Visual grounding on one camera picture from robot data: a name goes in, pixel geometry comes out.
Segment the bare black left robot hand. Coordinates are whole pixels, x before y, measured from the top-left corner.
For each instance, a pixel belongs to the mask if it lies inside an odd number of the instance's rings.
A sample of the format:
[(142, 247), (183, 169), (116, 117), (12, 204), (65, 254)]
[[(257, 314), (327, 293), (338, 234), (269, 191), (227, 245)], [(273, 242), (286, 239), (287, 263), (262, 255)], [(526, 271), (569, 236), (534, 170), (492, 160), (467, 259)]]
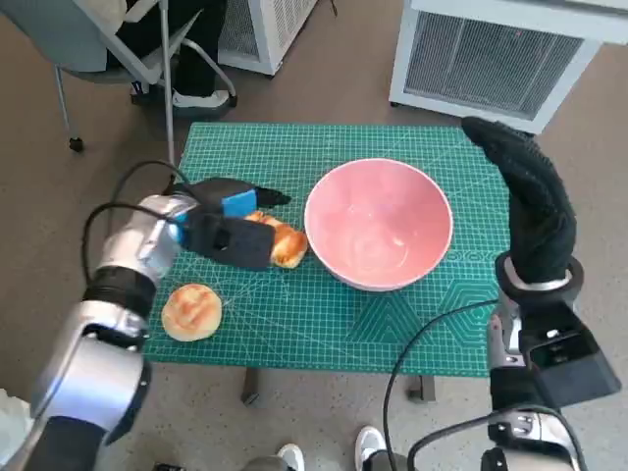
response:
[(213, 177), (193, 183), (184, 191), (211, 212), (232, 218), (291, 202), (291, 197), (279, 190), (230, 178)]

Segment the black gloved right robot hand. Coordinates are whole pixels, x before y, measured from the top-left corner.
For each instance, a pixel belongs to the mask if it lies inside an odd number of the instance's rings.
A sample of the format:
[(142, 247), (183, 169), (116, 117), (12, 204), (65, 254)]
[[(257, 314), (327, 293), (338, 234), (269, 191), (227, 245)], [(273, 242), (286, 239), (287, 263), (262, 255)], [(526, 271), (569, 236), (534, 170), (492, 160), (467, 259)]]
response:
[(528, 285), (563, 279), (577, 222), (551, 160), (531, 136), (500, 122), (466, 117), (461, 126), (509, 190), (509, 256), (515, 273)]

